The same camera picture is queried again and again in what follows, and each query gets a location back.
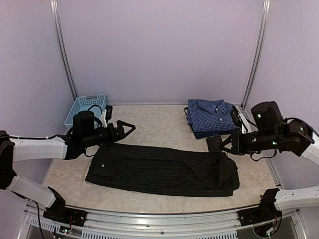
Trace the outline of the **black pinstriped long sleeve shirt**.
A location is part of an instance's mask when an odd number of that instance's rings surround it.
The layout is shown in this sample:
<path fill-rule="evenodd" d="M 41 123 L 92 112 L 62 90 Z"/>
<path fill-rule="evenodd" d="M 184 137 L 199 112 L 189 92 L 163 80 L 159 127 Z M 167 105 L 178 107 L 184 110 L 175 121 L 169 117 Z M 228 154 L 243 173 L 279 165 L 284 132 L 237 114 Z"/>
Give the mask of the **black pinstriped long sleeve shirt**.
<path fill-rule="evenodd" d="M 223 152 L 107 144 L 86 182 L 127 191 L 183 197 L 229 197 L 240 187 L 236 163 Z"/>

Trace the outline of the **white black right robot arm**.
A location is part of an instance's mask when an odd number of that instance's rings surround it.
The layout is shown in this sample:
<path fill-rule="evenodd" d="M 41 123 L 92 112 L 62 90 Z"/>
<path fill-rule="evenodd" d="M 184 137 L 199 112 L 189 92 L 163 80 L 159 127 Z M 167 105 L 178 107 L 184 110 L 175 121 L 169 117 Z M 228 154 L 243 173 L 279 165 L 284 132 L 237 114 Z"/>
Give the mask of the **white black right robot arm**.
<path fill-rule="evenodd" d="M 251 108 L 257 130 L 233 133 L 219 148 L 234 155 L 259 154 L 264 150 L 275 153 L 291 152 L 314 164 L 319 163 L 319 134 L 298 118 L 283 118 L 276 102 L 262 102 Z M 240 210 L 238 216 L 243 226 L 278 218 L 283 210 L 317 207 L 318 186 L 284 190 L 268 189 L 258 206 Z"/>

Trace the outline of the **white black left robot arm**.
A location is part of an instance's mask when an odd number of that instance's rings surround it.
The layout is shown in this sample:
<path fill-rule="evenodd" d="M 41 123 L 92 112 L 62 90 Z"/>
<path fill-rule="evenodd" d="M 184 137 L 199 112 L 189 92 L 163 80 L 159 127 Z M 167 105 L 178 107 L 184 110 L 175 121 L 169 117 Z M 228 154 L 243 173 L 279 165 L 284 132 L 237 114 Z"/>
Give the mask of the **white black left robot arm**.
<path fill-rule="evenodd" d="M 10 190 L 45 207 L 43 216 L 57 222 L 82 225 L 87 213 L 66 207 L 63 197 L 53 188 L 44 187 L 17 175 L 14 163 L 39 159 L 73 160 L 92 146 L 114 143 L 126 138 L 136 127 L 124 121 L 108 123 L 110 110 L 98 118 L 92 111 L 80 111 L 65 135 L 21 137 L 0 132 L 0 188 Z"/>

